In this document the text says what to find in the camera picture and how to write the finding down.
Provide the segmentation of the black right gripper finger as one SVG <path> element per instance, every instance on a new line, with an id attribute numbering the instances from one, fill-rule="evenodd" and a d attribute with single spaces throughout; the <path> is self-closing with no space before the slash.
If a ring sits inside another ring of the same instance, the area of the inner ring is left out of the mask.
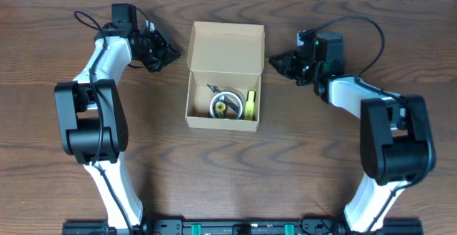
<path id="1" fill-rule="evenodd" d="M 295 77 L 295 67 L 296 60 L 294 58 L 280 58 L 274 59 L 271 58 L 271 65 L 275 70 L 282 76 L 286 78 L 294 78 Z"/>
<path id="2" fill-rule="evenodd" d="M 285 53 L 270 57 L 268 62 L 272 66 L 285 66 L 290 64 L 295 56 L 296 51 L 287 51 Z"/>

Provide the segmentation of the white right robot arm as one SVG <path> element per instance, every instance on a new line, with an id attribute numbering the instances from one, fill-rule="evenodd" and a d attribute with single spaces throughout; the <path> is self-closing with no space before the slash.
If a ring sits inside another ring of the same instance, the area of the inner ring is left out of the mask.
<path id="1" fill-rule="evenodd" d="M 402 192 L 422 182 L 436 163 L 426 103 L 419 95 L 385 91 L 344 71 L 344 62 L 288 51 L 269 59 L 297 85 L 313 85 L 316 95 L 360 121 L 364 175 L 343 210 L 342 220 L 324 220 L 330 234 L 407 234 L 408 221 L 385 221 Z"/>

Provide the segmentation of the cardboard box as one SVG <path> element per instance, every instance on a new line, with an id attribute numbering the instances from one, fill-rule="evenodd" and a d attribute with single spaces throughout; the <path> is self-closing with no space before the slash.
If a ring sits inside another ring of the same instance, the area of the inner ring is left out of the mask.
<path id="1" fill-rule="evenodd" d="M 195 21 L 187 54 L 189 85 L 185 120 L 191 128 L 256 131 L 260 121 L 261 75 L 265 64 L 263 25 Z M 237 89 L 245 98 L 256 92 L 253 121 L 242 116 L 215 119 L 209 107 L 214 93 L 207 85 L 222 90 Z"/>

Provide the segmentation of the white tape roll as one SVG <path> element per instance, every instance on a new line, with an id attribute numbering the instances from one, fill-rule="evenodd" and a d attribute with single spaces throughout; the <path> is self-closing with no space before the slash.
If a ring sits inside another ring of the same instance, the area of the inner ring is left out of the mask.
<path id="1" fill-rule="evenodd" d="M 242 96 L 232 91 L 222 91 L 212 98 L 209 113 L 215 119 L 239 120 L 244 109 L 245 102 Z"/>

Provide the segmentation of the black pen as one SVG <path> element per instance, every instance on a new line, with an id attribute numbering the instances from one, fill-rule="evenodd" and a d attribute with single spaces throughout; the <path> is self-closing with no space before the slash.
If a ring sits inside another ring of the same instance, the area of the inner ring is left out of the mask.
<path id="1" fill-rule="evenodd" d="M 243 96 L 234 89 L 222 90 L 217 86 L 208 84 L 207 87 L 214 93 L 210 103 L 210 116 L 213 118 L 224 118 L 228 110 L 240 117 L 243 112 Z"/>

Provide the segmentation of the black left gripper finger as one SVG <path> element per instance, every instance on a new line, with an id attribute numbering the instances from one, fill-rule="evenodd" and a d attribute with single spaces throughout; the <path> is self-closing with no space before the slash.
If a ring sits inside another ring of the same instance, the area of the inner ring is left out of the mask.
<path id="1" fill-rule="evenodd" d="M 160 30 L 154 29 L 151 32 L 152 51 L 154 53 L 164 53 L 165 51 L 175 52 L 171 40 L 167 35 L 162 34 Z"/>
<path id="2" fill-rule="evenodd" d="M 181 54 L 171 47 L 160 51 L 155 57 L 156 62 L 154 64 L 153 71 L 160 71 L 172 61 L 177 60 L 180 56 Z"/>

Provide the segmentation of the clear tape roll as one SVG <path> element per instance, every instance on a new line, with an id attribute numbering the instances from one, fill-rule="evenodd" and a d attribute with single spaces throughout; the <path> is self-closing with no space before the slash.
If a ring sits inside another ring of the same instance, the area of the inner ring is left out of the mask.
<path id="1" fill-rule="evenodd" d="M 240 106 L 245 108 L 246 98 L 245 96 L 237 89 L 226 89 L 225 92 L 230 92 L 233 96 L 226 96 L 226 104 L 234 111 L 238 111 Z"/>

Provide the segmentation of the black yellow correction tape dispenser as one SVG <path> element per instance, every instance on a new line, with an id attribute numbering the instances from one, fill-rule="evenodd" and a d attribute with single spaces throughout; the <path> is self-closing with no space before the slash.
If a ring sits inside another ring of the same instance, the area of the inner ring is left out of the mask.
<path id="1" fill-rule="evenodd" d="M 226 114 L 226 104 L 223 101 L 217 101 L 214 104 L 214 117 L 217 119 L 223 119 Z"/>

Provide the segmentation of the yellow highlighter marker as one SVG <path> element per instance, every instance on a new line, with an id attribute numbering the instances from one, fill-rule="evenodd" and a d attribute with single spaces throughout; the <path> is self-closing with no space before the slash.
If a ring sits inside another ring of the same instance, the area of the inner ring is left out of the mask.
<path id="1" fill-rule="evenodd" d="M 256 101 L 256 92 L 254 90 L 249 90 L 246 97 L 246 104 L 244 109 L 243 117 L 245 120 L 253 121 L 254 112 L 255 112 L 255 101 Z"/>

